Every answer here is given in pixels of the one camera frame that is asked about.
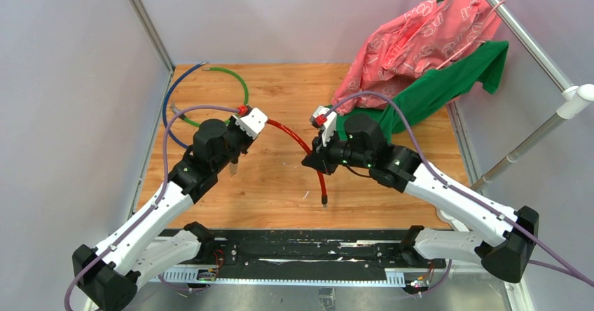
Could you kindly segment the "red cable lock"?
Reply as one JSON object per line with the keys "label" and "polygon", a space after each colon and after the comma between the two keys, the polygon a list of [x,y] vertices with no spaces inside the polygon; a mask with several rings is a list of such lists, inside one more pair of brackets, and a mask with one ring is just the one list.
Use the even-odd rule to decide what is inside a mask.
{"label": "red cable lock", "polygon": [[[278,130],[283,131],[285,134],[287,134],[288,136],[290,136],[290,138],[292,138],[305,152],[305,154],[308,156],[309,154],[311,154],[311,149],[310,147],[305,143],[305,141],[298,135],[296,134],[292,129],[290,129],[289,127],[281,124],[280,122],[273,120],[273,119],[268,119],[266,121],[267,125],[271,125],[273,127],[276,127]],[[328,193],[327,193],[327,187],[326,187],[326,182],[325,182],[325,178],[324,175],[320,172],[317,171],[317,177],[319,180],[319,187],[320,187],[320,191],[321,191],[321,205],[323,209],[327,208],[328,205],[328,201],[329,201],[329,197],[328,197]]]}

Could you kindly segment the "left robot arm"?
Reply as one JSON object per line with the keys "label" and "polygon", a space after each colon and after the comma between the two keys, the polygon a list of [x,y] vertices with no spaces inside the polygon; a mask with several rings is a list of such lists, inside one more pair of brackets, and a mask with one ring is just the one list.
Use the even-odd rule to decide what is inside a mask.
{"label": "left robot arm", "polygon": [[221,171],[237,164],[267,122],[267,116],[255,113],[233,115],[227,123],[203,122],[182,159],[174,167],[164,166],[163,182],[153,198],[106,239],[74,251],[74,278],[64,296],[65,310],[71,309],[75,288],[100,310],[123,310],[144,285],[172,266],[190,259],[210,262],[215,247],[199,223],[191,223],[168,241],[152,243],[216,185]]}

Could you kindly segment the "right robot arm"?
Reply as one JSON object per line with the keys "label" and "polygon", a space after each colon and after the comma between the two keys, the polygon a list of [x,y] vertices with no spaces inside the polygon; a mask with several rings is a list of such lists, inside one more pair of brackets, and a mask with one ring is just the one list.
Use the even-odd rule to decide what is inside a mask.
{"label": "right robot arm", "polygon": [[466,231],[412,226],[400,241],[400,257],[409,267],[434,259],[452,259],[481,265],[496,278],[518,283],[535,243],[539,214],[528,206],[513,209],[491,201],[423,162],[420,154],[388,143],[380,124],[366,114],[345,123],[346,138],[336,130],[336,114],[319,125],[312,150],[302,165],[323,174],[338,166],[360,167],[381,186],[428,202],[462,222]]}

